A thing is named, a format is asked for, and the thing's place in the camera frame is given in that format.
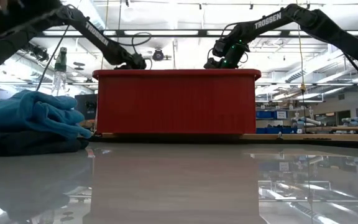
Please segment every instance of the red plastic container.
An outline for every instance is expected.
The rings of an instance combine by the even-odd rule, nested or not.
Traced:
[[[97,70],[97,133],[254,134],[258,70]]]

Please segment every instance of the blue towel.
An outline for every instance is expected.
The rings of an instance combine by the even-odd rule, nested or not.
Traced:
[[[21,91],[0,100],[0,131],[35,130],[56,133],[67,139],[75,139],[78,134],[90,138],[91,131],[78,125],[84,116],[73,110],[76,104],[69,96]]]

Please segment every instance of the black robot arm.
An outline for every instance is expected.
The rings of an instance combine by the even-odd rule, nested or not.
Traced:
[[[309,11],[297,4],[290,4],[269,16],[257,21],[240,22],[225,37],[216,41],[213,55],[220,61],[209,58],[204,68],[237,68],[244,52],[249,52],[248,43],[264,32],[274,30],[291,22],[310,36],[335,45],[345,54],[358,60],[358,38],[342,30],[320,10]]]
[[[54,26],[70,25],[103,53],[111,65],[125,63],[126,69],[145,69],[146,63],[141,54],[130,54],[127,50],[103,35],[77,8],[60,6],[46,14],[34,18],[25,24],[16,26],[0,35],[0,65],[32,38]]]

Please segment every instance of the ceiling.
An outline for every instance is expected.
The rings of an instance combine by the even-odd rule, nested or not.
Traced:
[[[128,5],[125,0],[65,0],[64,4],[72,4],[90,16],[91,21],[97,26],[107,30],[150,30],[150,29],[223,29],[228,23],[239,21],[253,21],[263,15],[278,11],[287,4],[296,3],[295,0],[131,0]],[[358,30],[358,0],[299,0],[298,4],[310,9],[320,9],[332,18],[344,30]],[[65,29],[54,27],[53,30]],[[297,30],[296,24],[289,24],[282,29]],[[135,38],[135,42],[142,42],[145,38]],[[58,37],[38,37],[32,43],[46,48],[52,54],[58,41]],[[136,49],[143,56],[151,57],[155,49],[162,49],[164,55],[169,55],[170,60],[153,62],[152,69],[202,69],[206,63],[208,50],[213,47],[216,38],[211,37],[153,37],[146,44],[137,46]],[[130,38],[119,38],[119,42],[130,43]],[[92,72],[99,69],[113,69],[114,66],[103,60],[103,56],[88,40],[78,37],[64,38],[62,47],[68,49],[67,65],[68,82],[77,83],[71,86],[71,95],[92,93],[97,90],[97,80],[91,79]],[[124,47],[130,53],[132,47]],[[256,38],[250,43],[248,61],[240,68],[255,68],[262,71],[262,78],[257,81],[255,92],[257,100],[282,100],[294,99],[299,94],[301,74],[305,83],[352,83],[358,82],[354,69],[349,63],[344,63],[344,57],[340,51],[312,38],[298,38],[297,32],[291,32],[289,38]],[[81,62],[84,70],[74,70],[73,63]],[[23,64],[31,66],[31,72],[25,71]],[[55,60],[52,60],[49,74],[52,77],[52,68]],[[34,76],[34,70],[42,71],[45,62],[37,62],[30,55],[18,52],[12,58],[9,66],[5,67],[5,76],[0,74],[1,82],[23,82],[20,85],[2,85],[5,89],[35,88],[39,76]],[[93,83],[84,85],[87,79]],[[269,85],[269,83],[285,83],[290,85]],[[346,91],[352,86],[307,86],[308,93],[331,93],[332,95]],[[50,85],[44,85],[43,91],[48,92]]]

